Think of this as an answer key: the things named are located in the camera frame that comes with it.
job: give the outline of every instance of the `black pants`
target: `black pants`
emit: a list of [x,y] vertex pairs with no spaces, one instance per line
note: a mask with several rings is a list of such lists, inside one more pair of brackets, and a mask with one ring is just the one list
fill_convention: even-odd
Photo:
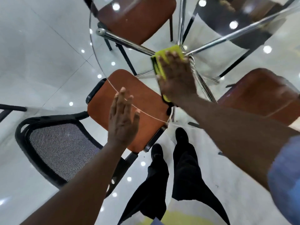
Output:
[[[214,209],[228,224],[228,216],[208,186],[204,183],[198,165],[195,148],[190,143],[177,144],[174,153],[174,185],[172,198],[175,200],[197,200]],[[140,211],[151,219],[163,218],[166,212],[166,189],[169,177],[168,166],[162,157],[155,157],[148,167],[148,177],[134,192],[118,224]]]

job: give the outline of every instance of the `person's left arm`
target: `person's left arm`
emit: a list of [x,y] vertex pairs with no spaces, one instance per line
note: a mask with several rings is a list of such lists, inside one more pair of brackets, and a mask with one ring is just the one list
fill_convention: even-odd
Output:
[[107,144],[21,225],[95,223],[118,161],[138,131],[140,111],[131,121],[132,99],[133,96],[125,99],[125,88],[116,94],[110,110]]

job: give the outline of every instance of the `white tile floor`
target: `white tile floor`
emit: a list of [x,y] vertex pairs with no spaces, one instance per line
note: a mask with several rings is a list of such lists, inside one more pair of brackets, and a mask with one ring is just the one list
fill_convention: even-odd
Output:
[[[111,0],[97,0],[98,7]],[[285,3],[287,0],[276,0]],[[178,8],[173,15],[174,40],[178,30]],[[197,0],[187,1],[187,25]],[[17,225],[38,208],[57,189],[30,164],[13,137],[16,125],[32,115],[66,114],[86,110],[85,98],[100,79],[114,70],[130,71],[120,51],[111,43],[109,52],[104,40],[94,33],[90,45],[89,10],[83,0],[0,0],[0,103],[28,106],[26,114],[11,113],[0,123],[0,220]],[[219,85],[207,80],[216,99],[250,70],[264,67],[284,76],[300,90],[299,14],[286,17],[286,22],[268,40],[272,52],[263,46],[229,72]],[[96,21],[92,18],[92,29]],[[219,35],[197,16],[185,45],[197,48]],[[143,45],[160,50],[174,44],[169,41],[167,22]],[[138,73],[151,68],[149,57],[125,48]],[[201,74],[217,76],[245,50],[226,42],[196,56]],[[153,73],[141,77],[147,86],[159,92]],[[176,125],[192,121],[177,109]],[[91,118],[82,121],[88,132],[101,144],[107,142],[107,131]],[[159,138],[169,166],[166,202],[171,199],[173,185],[172,152],[176,125]],[[231,224],[288,224],[272,203],[269,193],[243,173],[218,149],[203,130],[186,127],[190,142],[197,150],[203,179],[223,203]],[[125,206],[147,176],[150,153],[141,152],[115,189],[117,197],[109,196],[103,204],[96,224],[117,224]]]

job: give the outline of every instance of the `blue sleeve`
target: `blue sleeve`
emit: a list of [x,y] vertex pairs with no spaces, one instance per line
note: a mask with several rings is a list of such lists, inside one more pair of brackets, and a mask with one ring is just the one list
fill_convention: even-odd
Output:
[[275,158],[268,185],[279,211],[292,225],[300,225],[300,136],[290,138]]

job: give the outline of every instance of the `chair seat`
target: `chair seat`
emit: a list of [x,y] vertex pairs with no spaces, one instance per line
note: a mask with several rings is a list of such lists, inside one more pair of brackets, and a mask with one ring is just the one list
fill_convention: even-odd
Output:
[[300,116],[299,92],[268,69],[254,69],[240,79],[218,104],[292,124]]
[[107,29],[138,45],[147,41],[172,16],[176,0],[114,0],[120,9],[109,3],[98,12],[98,19]]
[[[148,88],[130,72],[123,69],[116,70],[88,103],[88,114],[106,130],[108,130],[110,106],[116,94],[110,82],[117,91],[120,91],[122,87],[129,90],[130,94],[134,95],[133,104],[142,111],[139,131],[134,141],[128,146],[130,151],[138,153],[145,148],[155,133],[167,122],[169,118],[167,115],[168,105],[163,103],[159,94]],[[136,108],[132,106],[132,118],[135,110]]]

